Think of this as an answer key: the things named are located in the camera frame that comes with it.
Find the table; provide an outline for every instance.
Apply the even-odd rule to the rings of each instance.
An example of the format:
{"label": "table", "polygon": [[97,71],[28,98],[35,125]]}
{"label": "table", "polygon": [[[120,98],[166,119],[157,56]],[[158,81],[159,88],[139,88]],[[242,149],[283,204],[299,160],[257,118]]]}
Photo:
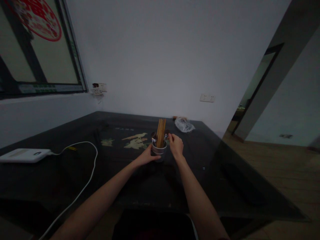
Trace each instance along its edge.
{"label": "table", "polygon": [[[68,216],[85,199],[111,179],[144,150],[124,148],[123,136],[150,133],[158,117],[95,112],[36,136],[0,149],[5,154],[16,148],[44,148],[58,153],[64,147],[90,141],[98,149],[96,170],[86,190],[66,213]],[[275,220],[307,221],[305,215],[265,178],[237,155],[203,122],[191,121],[195,130],[181,133],[172,119],[166,128],[182,138],[183,154],[232,239],[240,239]],[[102,140],[111,138],[112,147]],[[75,146],[60,156],[48,156],[35,164],[0,165],[0,215],[35,235],[42,235],[59,213],[78,195],[88,181],[95,156],[90,144]],[[221,164],[238,166],[267,200],[265,206],[250,205],[221,172]],[[188,205],[174,158],[168,149],[162,163],[138,169],[119,193],[114,204],[126,208],[188,213]],[[65,217],[48,233],[52,235]]]}

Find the right hand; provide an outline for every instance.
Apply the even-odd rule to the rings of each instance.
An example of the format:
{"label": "right hand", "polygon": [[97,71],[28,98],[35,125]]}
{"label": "right hand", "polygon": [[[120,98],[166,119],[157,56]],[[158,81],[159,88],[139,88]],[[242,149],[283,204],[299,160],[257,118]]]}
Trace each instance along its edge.
{"label": "right hand", "polygon": [[181,138],[179,138],[175,134],[169,134],[169,141],[170,141],[170,150],[173,154],[173,157],[176,160],[183,157],[183,155],[182,155],[183,142],[182,142]]}

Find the spoon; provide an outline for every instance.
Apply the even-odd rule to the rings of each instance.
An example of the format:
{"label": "spoon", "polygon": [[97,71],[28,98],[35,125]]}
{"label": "spoon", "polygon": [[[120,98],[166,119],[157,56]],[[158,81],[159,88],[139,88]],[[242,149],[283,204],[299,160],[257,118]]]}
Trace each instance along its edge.
{"label": "spoon", "polygon": [[166,141],[167,138],[169,137],[169,133],[170,133],[170,130],[169,130],[169,129],[167,129],[167,130],[164,131],[164,140],[165,140],[165,141]]}
{"label": "spoon", "polygon": [[155,133],[155,132],[152,132],[151,133],[151,141],[154,143],[154,144],[156,144],[156,142],[157,142],[157,134]]}

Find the window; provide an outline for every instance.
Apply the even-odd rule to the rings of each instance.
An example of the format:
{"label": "window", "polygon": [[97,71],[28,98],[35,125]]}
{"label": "window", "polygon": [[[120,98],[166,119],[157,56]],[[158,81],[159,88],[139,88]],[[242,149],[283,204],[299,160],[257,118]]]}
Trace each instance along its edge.
{"label": "window", "polygon": [[0,98],[86,91],[65,6],[0,1]]}

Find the left hand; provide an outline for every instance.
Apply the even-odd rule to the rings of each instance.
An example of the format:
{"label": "left hand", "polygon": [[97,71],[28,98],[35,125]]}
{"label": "left hand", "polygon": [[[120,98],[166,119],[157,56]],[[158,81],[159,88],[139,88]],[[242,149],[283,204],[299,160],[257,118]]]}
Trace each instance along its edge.
{"label": "left hand", "polygon": [[151,156],[151,148],[152,144],[150,144],[146,150],[141,153],[139,157],[137,157],[133,162],[135,162],[138,166],[145,165],[151,161],[158,160],[160,156]]}

